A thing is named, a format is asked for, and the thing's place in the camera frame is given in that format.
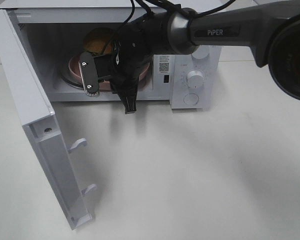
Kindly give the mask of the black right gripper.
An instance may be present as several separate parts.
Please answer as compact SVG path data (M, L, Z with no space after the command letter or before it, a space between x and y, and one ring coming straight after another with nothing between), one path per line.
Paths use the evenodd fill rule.
M137 111L139 75L153 55L147 23L125 24L111 42L114 44L111 86L124 105L125 114L132 114Z

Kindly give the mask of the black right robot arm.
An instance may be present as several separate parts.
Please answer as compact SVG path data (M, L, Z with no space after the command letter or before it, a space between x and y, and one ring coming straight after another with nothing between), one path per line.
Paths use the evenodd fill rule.
M258 67L268 66L277 86L300 100L300 0L284 0L197 13L155 0L148 11L123 23L115 41L112 87L126 113L136 111L140 70L153 55L189 55L199 46L245 46Z

